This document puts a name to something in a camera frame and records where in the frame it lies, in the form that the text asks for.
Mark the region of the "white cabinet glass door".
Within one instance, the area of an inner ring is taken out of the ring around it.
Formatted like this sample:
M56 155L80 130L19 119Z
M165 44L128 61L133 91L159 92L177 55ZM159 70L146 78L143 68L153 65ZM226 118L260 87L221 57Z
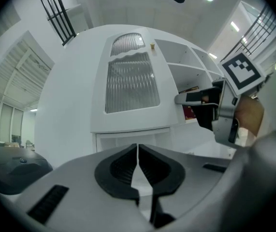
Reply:
M181 123L169 66L146 28L106 40L91 103L92 133L144 131Z

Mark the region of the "person's right hand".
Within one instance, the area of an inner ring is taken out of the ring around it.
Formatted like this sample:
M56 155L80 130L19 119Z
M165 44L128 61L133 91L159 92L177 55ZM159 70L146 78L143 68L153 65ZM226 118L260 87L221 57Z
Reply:
M241 96L234 112L235 118L241 128L247 129L254 136L258 135L263 119L264 108L262 104L248 96Z

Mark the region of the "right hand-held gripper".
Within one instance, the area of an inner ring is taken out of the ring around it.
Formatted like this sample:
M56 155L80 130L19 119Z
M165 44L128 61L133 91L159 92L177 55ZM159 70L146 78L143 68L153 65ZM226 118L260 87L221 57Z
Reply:
M197 89L175 96L175 104L193 106L199 126L214 132L219 144L240 149L235 143L239 121L235 110L242 95L251 97L262 87L266 75L245 52L237 52L223 60L219 66L224 76L214 86Z

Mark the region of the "dark red book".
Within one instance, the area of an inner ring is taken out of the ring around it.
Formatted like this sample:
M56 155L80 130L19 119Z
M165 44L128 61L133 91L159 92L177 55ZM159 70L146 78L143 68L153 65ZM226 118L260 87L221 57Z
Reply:
M198 86L195 86L195 87L191 87L191 88L188 88L188 89L185 89L185 90L182 90L179 92L179 94L181 93L186 93L186 92L190 92L190 91L193 91L193 90L198 90L199 87ZM192 110L192 108L190 106L187 106L187 105L183 105L183 112L184 112L184 116L185 116L185 120L191 120L191 119L195 119L196 116Z

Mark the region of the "white wall shelf unit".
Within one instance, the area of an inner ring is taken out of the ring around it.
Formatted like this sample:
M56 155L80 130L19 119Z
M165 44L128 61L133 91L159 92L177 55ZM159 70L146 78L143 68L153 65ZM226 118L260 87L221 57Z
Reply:
M201 49L189 43L179 43L173 37L156 36L150 31L171 71L178 94L180 91L198 86L211 87L221 77L213 60ZM184 120L166 128L92 133L96 152L128 144L150 144L182 153L198 156L227 158L226 147L215 142L213 133L199 126L197 119Z

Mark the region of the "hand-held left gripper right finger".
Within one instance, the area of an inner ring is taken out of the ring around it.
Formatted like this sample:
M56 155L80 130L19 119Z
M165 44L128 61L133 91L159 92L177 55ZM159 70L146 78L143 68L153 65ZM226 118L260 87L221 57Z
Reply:
M229 159L140 144L139 166L152 187L149 222L165 226L198 204L221 179Z

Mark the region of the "person's right forearm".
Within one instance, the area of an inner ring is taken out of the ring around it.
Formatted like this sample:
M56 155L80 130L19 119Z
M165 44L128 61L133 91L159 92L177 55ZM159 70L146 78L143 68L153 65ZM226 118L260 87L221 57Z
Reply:
M276 225L276 131L258 139L227 196L221 232L269 232Z

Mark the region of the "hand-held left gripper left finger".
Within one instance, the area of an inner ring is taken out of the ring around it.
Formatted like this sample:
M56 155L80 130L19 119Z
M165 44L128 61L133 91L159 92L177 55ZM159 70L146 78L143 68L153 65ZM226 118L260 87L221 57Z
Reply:
M30 232L149 232L150 223L135 200L112 197L95 179L97 165L110 156L136 151L137 145L121 146L70 160L28 186L13 202L4 194L0 201ZM30 211L61 190L61 199L45 222Z

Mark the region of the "black metal railing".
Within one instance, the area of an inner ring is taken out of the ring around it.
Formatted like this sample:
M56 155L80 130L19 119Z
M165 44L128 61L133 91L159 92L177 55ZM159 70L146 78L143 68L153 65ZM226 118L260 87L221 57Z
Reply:
M65 46L76 36L62 0L40 0L45 10L47 21Z
M248 14L254 16L254 21L223 59L239 51L244 51L245 54L253 57L263 46L267 46L268 40L276 36L276 14L269 4L266 3L258 13L249 4L243 2L242 5Z

